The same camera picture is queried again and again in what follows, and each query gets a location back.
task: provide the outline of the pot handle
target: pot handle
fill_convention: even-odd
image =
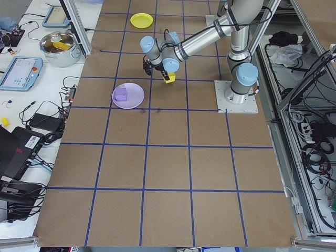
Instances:
[[[78,47],[76,47],[74,50],[71,51],[71,56],[72,58],[76,59],[78,57],[80,57],[80,50]]]

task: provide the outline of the black bag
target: black bag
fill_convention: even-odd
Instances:
[[[273,34],[273,36],[269,39],[269,42],[278,46],[288,46],[291,44],[296,45],[298,43],[298,39],[298,35],[296,34],[279,31],[278,33]]]

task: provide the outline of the yellow plate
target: yellow plate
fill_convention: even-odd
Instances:
[[[147,28],[153,23],[153,17],[147,13],[137,13],[131,17],[131,23],[136,28]]]

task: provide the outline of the power adapter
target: power adapter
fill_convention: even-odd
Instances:
[[[29,121],[29,126],[37,129],[57,132],[61,128],[64,128],[64,119],[36,113]]]

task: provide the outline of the metal plate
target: metal plate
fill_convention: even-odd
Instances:
[[[232,104],[224,98],[224,91],[231,84],[231,81],[215,80],[217,108],[219,113],[247,113],[257,114],[258,107],[254,96],[249,96],[243,104]]]

